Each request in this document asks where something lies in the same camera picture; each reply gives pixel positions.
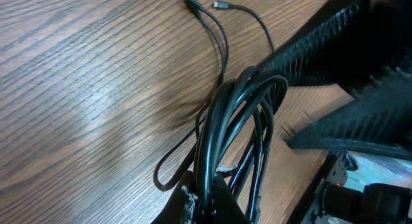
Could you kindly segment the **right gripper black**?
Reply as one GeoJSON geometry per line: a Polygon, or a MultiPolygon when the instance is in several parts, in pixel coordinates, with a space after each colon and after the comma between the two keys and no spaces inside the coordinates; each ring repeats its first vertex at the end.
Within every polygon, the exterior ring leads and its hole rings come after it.
{"type": "Polygon", "coordinates": [[[254,69],[292,87],[353,88],[355,98],[411,88],[411,0],[328,1],[254,69]]]}

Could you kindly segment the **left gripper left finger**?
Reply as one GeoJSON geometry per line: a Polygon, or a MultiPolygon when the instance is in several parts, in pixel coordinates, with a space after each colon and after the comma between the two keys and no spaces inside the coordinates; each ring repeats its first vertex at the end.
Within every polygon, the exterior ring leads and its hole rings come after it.
{"type": "Polygon", "coordinates": [[[168,202],[152,224],[193,224],[197,195],[193,192],[192,172],[186,171],[168,202]]]}

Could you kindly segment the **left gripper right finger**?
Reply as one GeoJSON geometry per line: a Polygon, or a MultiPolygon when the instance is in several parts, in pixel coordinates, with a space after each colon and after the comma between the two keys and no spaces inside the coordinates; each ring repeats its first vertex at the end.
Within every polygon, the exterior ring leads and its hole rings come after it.
{"type": "Polygon", "coordinates": [[[212,185],[213,210],[212,223],[250,224],[237,201],[232,197],[228,185],[220,174],[214,177],[212,185]]]}

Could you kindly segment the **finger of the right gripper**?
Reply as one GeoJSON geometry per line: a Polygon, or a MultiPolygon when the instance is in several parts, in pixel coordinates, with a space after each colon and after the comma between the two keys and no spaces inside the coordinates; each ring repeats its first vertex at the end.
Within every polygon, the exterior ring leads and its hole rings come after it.
{"type": "Polygon", "coordinates": [[[385,67],[381,78],[354,97],[307,126],[286,129],[283,140],[291,149],[411,159],[411,68],[385,67]]]}

